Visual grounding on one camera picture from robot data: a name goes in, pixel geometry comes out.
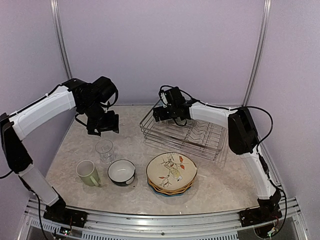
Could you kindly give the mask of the right corner aluminium post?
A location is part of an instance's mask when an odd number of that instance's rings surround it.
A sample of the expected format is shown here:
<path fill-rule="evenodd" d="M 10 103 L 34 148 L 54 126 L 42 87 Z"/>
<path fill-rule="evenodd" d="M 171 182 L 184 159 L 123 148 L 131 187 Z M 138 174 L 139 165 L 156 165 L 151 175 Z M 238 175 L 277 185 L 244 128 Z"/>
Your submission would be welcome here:
<path fill-rule="evenodd" d="M 255 82 L 257 80 L 259 66 L 262 59 L 265 40 L 268 32 L 271 6 L 272 6 L 271 0 L 264 1 L 257 46 L 255 50 L 252 68 L 249 75 L 248 85 L 244 94 L 244 99 L 242 101 L 242 106 L 247 106 L 249 104 L 253 90 L 254 90 Z"/>

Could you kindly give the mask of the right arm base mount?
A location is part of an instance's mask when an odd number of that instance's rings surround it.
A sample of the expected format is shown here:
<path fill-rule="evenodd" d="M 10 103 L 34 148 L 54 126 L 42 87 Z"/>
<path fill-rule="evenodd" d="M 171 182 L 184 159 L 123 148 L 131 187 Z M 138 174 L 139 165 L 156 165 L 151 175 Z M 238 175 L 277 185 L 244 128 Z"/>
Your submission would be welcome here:
<path fill-rule="evenodd" d="M 266 208 L 246 208 L 238 213 L 242 227 L 248 227 L 280 219 L 283 215 L 280 210 L 270 212 Z"/>

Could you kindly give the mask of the clear glass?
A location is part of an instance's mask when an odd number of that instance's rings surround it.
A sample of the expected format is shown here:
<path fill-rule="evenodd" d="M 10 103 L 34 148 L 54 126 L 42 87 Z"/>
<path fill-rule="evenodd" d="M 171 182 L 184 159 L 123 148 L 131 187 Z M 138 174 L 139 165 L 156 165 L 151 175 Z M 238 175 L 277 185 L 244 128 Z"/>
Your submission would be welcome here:
<path fill-rule="evenodd" d="M 103 139 L 98 141 L 95 145 L 95 150 L 104 164 L 111 164 L 115 161 L 114 145 L 111 140 Z"/>

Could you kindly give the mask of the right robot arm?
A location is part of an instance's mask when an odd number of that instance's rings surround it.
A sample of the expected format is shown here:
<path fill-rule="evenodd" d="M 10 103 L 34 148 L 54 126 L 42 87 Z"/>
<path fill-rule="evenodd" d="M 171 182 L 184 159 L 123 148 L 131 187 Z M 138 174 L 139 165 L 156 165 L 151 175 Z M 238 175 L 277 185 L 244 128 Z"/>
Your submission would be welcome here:
<path fill-rule="evenodd" d="M 266 222 L 271 217 L 281 218 L 281 192 L 271 180 L 269 167 L 260 152 L 262 141 L 258 138 L 251 106 L 216 106 L 194 97 L 185 99 L 185 95 L 186 92 L 177 86 L 161 86 L 158 96 L 162 105 L 153 109 L 155 121 L 199 120 L 226 128 L 228 146 L 243 159 L 257 190 L 256 218 L 260 222 Z"/>

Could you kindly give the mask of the left corner aluminium post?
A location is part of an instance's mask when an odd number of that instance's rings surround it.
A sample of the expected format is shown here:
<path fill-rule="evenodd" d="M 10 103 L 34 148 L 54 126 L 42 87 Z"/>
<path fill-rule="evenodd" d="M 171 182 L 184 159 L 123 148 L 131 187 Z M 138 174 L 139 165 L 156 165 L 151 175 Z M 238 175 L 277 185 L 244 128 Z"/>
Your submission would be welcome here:
<path fill-rule="evenodd" d="M 50 0 L 50 7 L 51 7 L 53 25 L 54 25 L 54 29 L 55 29 L 55 35 L 57 38 L 60 56 L 62 59 L 63 68 L 65 71 L 66 77 L 68 79 L 72 79 L 73 75 L 72 75 L 70 61 L 68 58 L 68 53 L 67 53 L 67 49 L 66 49 L 66 45 L 65 45 L 58 1 L 57 0 Z"/>

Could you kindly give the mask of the dark blue bowl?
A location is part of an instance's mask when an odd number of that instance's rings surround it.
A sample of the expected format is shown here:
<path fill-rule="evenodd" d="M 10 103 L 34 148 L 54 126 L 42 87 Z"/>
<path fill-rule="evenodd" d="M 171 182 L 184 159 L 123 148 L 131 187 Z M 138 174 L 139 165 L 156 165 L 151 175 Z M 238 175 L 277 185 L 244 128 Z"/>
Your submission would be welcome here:
<path fill-rule="evenodd" d="M 134 181 L 136 167 L 129 160 L 119 159 L 108 167 L 107 175 L 115 185 L 126 187 Z"/>

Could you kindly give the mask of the green mug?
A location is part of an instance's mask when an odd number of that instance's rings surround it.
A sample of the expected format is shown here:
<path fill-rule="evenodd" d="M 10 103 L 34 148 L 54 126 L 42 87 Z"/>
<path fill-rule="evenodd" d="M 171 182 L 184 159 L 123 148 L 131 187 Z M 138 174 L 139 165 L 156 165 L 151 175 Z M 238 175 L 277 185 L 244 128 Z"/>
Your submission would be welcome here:
<path fill-rule="evenodd" d="M 91 160 L 80 161 L 76 166 L 76 174 L 87 186 L 102 186 L 97 168 Z"/>

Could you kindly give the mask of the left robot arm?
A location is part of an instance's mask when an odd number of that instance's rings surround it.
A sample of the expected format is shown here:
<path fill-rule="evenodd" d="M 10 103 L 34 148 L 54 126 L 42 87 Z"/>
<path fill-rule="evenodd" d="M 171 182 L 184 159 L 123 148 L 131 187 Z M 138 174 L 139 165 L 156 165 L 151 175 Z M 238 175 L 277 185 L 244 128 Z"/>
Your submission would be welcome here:
<path fill-rule="evenodd" d="M 1 147 L 8 167 L 61 223 L 70 218 L 70 211 L 35 167 L 24 140 L 47 122 L 72 110 L 77 116 L 86 116 L 86 122 L 81 121 L 80 124 L 88 135 L 101 136 L 109 131 L 118 133 L 119 115 L 110 109 L 113 106 L 110 99 L 117 101 L 118 97 L 119 91 L 110 78 L 101 76 L 94 82 L 72 78 L 22 109 L 0 116 Z"/>

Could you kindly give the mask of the aluminium front rail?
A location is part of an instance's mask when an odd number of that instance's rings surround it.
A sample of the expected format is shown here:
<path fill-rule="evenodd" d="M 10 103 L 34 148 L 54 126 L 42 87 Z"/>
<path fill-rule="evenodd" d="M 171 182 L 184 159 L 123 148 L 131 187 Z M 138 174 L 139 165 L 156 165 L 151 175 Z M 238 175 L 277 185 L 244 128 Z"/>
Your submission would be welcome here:
<path fill-rule="evenodd" d="M 15 236 L 16 240 L 31 238 L 32 231 L 45 230 L 52 239 L 62 240 L 240 240 L 257 239 L 257 225 L 243 227 L 238 210 L 189 215 L 135 215 L 100 210 L 86 210 L 83 227 L 72 227 L 70 235 L 62 235 L 64 228 L 47 219 L 39 220 L 43 203 L 30 199 Z"/>

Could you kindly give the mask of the blue dotted plate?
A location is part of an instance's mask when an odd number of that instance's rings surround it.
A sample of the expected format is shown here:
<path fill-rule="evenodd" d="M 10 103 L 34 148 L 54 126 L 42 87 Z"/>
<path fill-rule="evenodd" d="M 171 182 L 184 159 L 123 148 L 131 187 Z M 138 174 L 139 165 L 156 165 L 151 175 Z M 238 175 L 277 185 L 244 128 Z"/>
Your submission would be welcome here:
<path fill-rule="evenodd" d="M 173 196 L 180 196 L 182 194 L 184 194 L 188 189 L 190 189 L 192 187 L 194 183 L 191 182 L 190 184 L 188 184 L 185 188 L 182 188 L 179 191 L 175 191 L 175 192 L 167 192 L 164 190 L 159 190 L 156 188 L 156 186 L 152 185 L 150 182 L 148 182 L 148 185 L 151 187 L 151 189 L 156 193 L 156 194 L 160 194 L 166 197 L 173 197 Z"/>

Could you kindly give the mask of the corner aluminium post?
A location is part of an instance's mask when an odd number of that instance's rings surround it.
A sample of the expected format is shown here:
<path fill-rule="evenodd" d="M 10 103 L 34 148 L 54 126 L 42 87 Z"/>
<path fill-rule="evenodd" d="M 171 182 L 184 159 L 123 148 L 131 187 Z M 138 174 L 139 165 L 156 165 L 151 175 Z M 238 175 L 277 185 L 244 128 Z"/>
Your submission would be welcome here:
<path fill-rule="evenodd" d="M 254 90 L 255 82 L 257 80 L 259 66 L 262 59 L 265 40 L 268 32 L 271 6 L 272 6 L 271 0 L 264 1 L 257 46 L 255 50 L 252 68 L 249 75 L 248 85 L 244 94 L 244 99 L 242 101 L 242 106 L 247 106 L 249 104 L 253 90 Z"/>
<path fill-rule="evenodd" d="M 62 59 L 63 68 L 65 71 L 66 77 L 68 79 L 72 79 L 73 75 L 72 75 L 70 61 L 68 58 L 68 53 L 67 53 L 67 49 L 66 49 L 66 45 L 65 45 L 58 1 L 57 0 L 50 0 L 50 7 L 51 7 L 53 25 L 54 25 L 54 29 L 55 29 L 55 35 L 57 38 L 60 56 Z"/>

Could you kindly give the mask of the beige plate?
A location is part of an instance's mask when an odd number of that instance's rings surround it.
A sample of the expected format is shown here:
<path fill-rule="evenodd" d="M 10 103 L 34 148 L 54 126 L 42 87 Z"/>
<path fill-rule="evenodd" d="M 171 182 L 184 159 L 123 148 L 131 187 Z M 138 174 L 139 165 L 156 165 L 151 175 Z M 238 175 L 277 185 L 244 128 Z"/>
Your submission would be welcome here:
<path fill-rule="evenodd" d="M 167 179 L 171 187 L 182 187 L 196 177 L 198 168 L 187 156 L 167 152 L 154 157 L 146 167 L 146 175 L 156 185 L 165 186 Z"/>

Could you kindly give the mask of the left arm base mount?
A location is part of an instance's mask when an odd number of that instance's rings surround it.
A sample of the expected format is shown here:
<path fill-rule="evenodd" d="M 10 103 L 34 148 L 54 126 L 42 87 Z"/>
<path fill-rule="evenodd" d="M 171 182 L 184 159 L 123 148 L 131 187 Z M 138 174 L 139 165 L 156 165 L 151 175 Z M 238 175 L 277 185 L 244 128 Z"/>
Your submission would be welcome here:
<path fill-rule="evenodd" d="M 88 213 L 85 211 L 65 208 L 60 213 L 53 213 L 45 210 L 43 217 L 52 222 L 68 225 L 70 227 L 84 228 Z"/>

